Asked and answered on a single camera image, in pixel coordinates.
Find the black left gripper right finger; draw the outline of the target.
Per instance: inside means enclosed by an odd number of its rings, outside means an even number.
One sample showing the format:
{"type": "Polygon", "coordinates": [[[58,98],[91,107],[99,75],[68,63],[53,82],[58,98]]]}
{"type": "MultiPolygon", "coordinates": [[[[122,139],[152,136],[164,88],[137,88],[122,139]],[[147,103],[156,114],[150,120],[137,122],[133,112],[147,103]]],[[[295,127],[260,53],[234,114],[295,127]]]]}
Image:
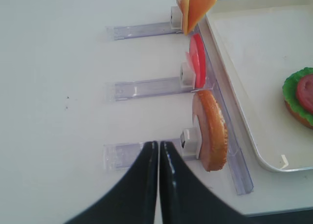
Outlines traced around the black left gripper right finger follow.
{"type": "Polygon", "coordinates": [[[248,224],[249,218],[209,191],[172,142],[160,143],[159,190],[164,224],[248,224]]]}

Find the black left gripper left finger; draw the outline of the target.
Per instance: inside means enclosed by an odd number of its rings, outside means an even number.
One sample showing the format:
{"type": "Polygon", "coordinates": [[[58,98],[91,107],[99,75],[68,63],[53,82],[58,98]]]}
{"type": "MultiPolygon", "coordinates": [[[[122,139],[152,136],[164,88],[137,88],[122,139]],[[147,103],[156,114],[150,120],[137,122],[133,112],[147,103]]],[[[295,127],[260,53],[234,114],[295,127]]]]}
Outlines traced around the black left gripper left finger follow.
{"type": "Polygon", "coordinates": [[[146,142],[124,177],[68,224],[153,224],[158,178],[158,143],[146,142]]]}

